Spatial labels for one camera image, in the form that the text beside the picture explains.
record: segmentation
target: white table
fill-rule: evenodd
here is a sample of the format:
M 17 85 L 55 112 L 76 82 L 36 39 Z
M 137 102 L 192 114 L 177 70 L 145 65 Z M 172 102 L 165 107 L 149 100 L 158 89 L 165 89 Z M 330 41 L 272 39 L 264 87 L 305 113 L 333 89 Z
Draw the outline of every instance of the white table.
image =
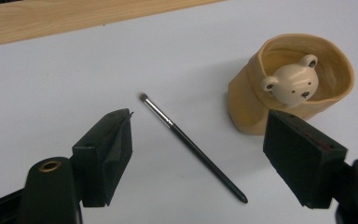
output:
M 109 207 L 85 223 L 335 223 L 301 207 L 262 151 L 237 131 L 227 84 L 280 34 L 335 43 L 355 71 L 350 95 L 309 123 L 358 159 L 358 1 L 241 1 L 117 22 L 0 46 L 0 197 L 29 168 L 70 157 L 104 114 L 131 119 L 133 154 Z M 146 92 L 248 196 L 243 204 L 138 99 Z

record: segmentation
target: pen holder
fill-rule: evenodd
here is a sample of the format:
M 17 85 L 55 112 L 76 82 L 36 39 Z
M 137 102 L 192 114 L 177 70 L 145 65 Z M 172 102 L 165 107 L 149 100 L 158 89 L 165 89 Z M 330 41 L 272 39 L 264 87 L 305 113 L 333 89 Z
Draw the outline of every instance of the pen holder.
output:
M 307 101 L 288 106 L 263 89 L 266 77 L 309 54 L 318 59 L 314 69 L 319 86 Z M 241 132 L 263 135 L 270 109 L 307 120 L 349 94 L 353 82 L 351 63 L 333 43 L 314 35 L 278 35 L 268 40 L 228 84 L 228 112 Z

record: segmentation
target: bear face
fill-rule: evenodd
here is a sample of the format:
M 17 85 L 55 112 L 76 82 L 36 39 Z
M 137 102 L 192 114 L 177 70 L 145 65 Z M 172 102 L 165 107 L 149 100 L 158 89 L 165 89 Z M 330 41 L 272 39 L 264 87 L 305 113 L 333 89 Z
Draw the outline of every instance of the bear face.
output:
M 301 105 L 318 89 L 317 63 L 316 56 L 306 55 L 299 63 L 282 66 L 272 77 L 265 77 L 261 86 L 288 107 Z

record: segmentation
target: bear nose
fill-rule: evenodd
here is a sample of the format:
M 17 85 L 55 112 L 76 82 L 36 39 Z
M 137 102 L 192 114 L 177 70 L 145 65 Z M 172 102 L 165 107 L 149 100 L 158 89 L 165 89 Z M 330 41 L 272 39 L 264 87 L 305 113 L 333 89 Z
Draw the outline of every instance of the bear nose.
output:
M 304 91 L 301 96 L 304 97 L 304 98 L 307 98 L 307 96 L 310 95 L 310 92 L 309 91 Z

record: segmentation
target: wooden plank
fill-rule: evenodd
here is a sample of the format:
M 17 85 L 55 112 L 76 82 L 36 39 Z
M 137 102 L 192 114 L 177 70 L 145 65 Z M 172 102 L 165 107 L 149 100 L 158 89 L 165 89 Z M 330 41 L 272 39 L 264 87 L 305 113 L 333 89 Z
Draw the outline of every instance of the wooden plank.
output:
M 0 4 L 0 44 L 223 0 L 25 0 Z

